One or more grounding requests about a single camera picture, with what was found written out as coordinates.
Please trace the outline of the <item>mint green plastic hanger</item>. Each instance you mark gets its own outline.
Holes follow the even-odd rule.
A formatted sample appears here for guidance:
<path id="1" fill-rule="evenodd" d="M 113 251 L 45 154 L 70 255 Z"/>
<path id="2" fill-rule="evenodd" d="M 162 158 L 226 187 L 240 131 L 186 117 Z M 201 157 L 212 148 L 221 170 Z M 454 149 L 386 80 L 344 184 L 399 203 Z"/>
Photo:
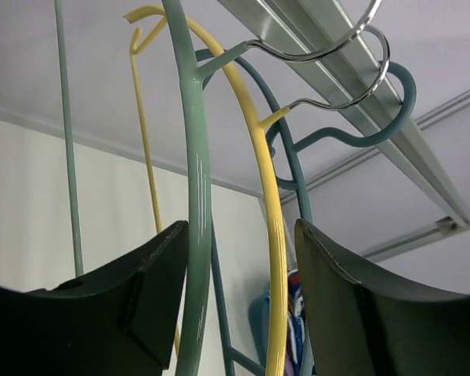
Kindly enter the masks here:
<path id="1" fill-rule="evenodd" d="M 70 220 L 74 250 L 74 271 L 77 277 L 84 273 L 81 249 L 81 232 L 78 210 L 78 192 L 74 159 L 71 121 L 71 104 L 68 85 L 66 47 L 63 30 L 62 2 L 54 1 L 56 33 L 60 64 L 61 96 L 63 107 L 63 132 L 66 148 L 67 183 L 70 203 Z M 205 309 L 208 306 L 208 288 L 212 253 L 212 190 L 208 131 L 204 113 L 202 69 L 198 67 L 191 27 L 178 1 L 165 1 L 158 9 L 148 7 L 139 13 L 143 18 L 161 14 L 168 22 L 172 36 L 179 87 L 183 103 L 188 166 L 189 221 L 193 232 L 189 237 L 189 256 L 186 277 L 186 297 L 182 333 L 177 347 L 178 375 L 195 375 L 198 372 L 204 339 Z M 287 341 L 287 262 L 284 241 L 284 223 L 280 210 L 277 181 L 267 172 L 261 172 L 263 193 L 269 217 L 270 246 L 270 321 L 266 375 L 281 375 Z"/>

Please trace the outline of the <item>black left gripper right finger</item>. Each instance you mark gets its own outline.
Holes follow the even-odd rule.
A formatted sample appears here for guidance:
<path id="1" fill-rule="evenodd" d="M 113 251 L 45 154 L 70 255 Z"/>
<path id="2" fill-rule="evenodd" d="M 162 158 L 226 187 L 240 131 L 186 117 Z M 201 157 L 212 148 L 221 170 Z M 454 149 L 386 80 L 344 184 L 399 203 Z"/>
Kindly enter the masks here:
<path id="1" fill-rule="evenodd" d="M 470 295 L 409 280 L 295 223 L 319 375 L 470 375 Z"/>

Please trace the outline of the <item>blue red white patterned trousers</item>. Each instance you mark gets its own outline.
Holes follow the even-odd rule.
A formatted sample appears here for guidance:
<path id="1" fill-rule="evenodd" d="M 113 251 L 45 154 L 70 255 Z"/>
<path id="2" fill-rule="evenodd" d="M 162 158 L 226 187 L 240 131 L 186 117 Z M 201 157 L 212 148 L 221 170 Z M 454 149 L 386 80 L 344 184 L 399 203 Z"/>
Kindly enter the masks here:
<path id="1" fill-rule="evenodd" d="M 297 269 L 287 275 L 287 347 L 285 374 L 300 375 L 306 339 L 306 313 Z"/>

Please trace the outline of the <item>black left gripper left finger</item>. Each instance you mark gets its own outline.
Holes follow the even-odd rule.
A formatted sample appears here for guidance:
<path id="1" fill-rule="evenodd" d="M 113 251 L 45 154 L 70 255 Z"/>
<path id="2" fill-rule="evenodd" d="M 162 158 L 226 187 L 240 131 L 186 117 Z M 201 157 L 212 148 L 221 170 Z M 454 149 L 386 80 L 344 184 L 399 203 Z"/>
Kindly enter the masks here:
<path id="1" fill-rule="evenodd" d="M 59 287 L 0 287 L 0 375 L 159 375 L 171 363 L 189 226 Z"/>

